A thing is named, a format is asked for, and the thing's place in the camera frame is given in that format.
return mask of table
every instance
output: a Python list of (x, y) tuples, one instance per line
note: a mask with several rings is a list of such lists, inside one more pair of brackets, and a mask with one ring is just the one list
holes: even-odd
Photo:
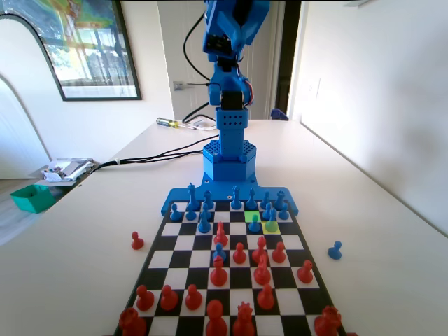
[[(118, 158), (213, 132), (150, 126)], [(445, 335), (448, 240), (298, 122), (251, 120), (261, 186), (286, 186), (347, 332)], [(205, 143), (197, 145), (200, 149)], [(111, 335), (169, 190), (199, 184), (202, 156), (101, 169), (0, 249), (2, 335)], [(130, 248), (132, 231), (146, 245)], [(342, 242), (342, 259), (326, 251)]]

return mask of chessboard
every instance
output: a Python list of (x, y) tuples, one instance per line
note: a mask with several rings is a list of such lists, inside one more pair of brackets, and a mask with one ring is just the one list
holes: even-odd
[[(296, 217), (289, 211), (289, 218), (282, 220), (277, 213), (278, 230), (268, 232), (260, 202), (257, 202), (256, 210), (248, 210), (246, 202), (243, 202), (241, 209), (235, 210), (230, 202), (231, 200), (214, 202), (214, 207), (209, 210), (211, 230), (206, 234), (198, 230), (200, 213), (196, 213), (195, 220), (188, 220), (188, 203), (174, 202), (182, 216), (176, 221), (170, 218), (169, 211), (164, 216), (125, 308), (135, 308), (144, 319), (145, 335), (205, 335), (209, 322), (207, 304), (211, 300), (219, 300), (223, 306), (223, 320), (227, 324), (228, 335), (232, 335), (238, 306), (242, 302), (248, 302), (253, 309), (252, 323), (256, 335), (316, 336), (314, 320), (322, 315), (326, 306), (333, 306), (333, 303)], [(249, 230), (254, 215), (262, 223), (262, 230), (255, 234)], [(223, 247), (226, 254), (223, 269), (227, 271), (228, 278), (223, 286), (216, 287), (210, 280), (210, 274), (214, 269), (212, 255), (216, 250), (214, 237), (219, 222), (223, 222), (228, 236), (228, 243)], [(263, 287), (254, 279), (257, 264), (251, 257), (252, 252), (258, 248), (257, 241), (262, 235), (266, 240), (265, 248), (269, 258), (267, 266), (272, 275), (269, 284), (275, 301), (273, 308), (269, 310), (262, 309), (257, 303), (257, 295)], [(286, 259), (281, 264), (272, 259), (272, 252), (278, 242), (283, 242), (286, 252)], [(238, 243), (243, 244), (247, 255), (242, 264), (237, 264), (232, 258)], [(302, 283), (298, 279), (298, 269), (306, 260), (313, 264), (311, 272), (314, 277), (310, 283)], [(177, 305), (169, 311), (160, 306), (162, 287), (167, 284), (178, 294)], [(202, 294), (202, 303), (196, 310), (189, 310), (185, 304), (187, 288), (191, 284), (196, 285), (197, 291)], [(137, 308), (136, 290), (140, 285), (154, 294), (154, 304), (147, 311)], [(346, 335), (342, 326), (337, 331), (339, 336)], [(117, 327), (114, 335), (121, 336), (122, 330)]]

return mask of green container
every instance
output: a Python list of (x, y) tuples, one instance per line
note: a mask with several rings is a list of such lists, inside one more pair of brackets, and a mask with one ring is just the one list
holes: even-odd
[(12, 194), (11, 198), (20, 210), (38, 214), (56, 203), (50, 189), (44, 185), (28, 185)]

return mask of framed picture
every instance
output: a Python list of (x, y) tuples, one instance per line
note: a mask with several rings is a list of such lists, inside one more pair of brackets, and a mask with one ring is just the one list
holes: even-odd
[(0, 19), (34, 35), (63, 100), (141, 100), (119, 1), (0, 0)]

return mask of wire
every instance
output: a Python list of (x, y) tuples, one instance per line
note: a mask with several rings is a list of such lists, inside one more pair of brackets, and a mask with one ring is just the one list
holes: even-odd
[(197, 27), (197, 25), (199, 24), (199, 22), (201, 22), (202, 18), (204, 17), (205, 12), (203, 12), (203, 14), (201, 14), (201, 16), (199, 17), (199, 19), (197, 19), (196, 23), (193, 25), (193, 27), (190, 29), (190, 31), (188, 32), (187, 36), (185, 37), (185, 41), (183, 42), (183, 55), (185, 56), (185, 59), (187, 60), (187, 62), (189, 63), (189, 65), (196, 70), (196, 72), (201, 75), (203, 78), (207, 79), (208, 81), (210, 81), (210, 78), (208, 78), (207, 76), (205, 76), (201, 71), (199, 71), (196, 66), (193, 65), (193, 63), (190, 61), (190, 59), (187, 56), (187, 51), (186, 51), (186, 45), (187, 45), (187, 41), (188, 38), (190, 37), (191, 33), (193, 32), (193, 30), (195, 30), (195, 28)]

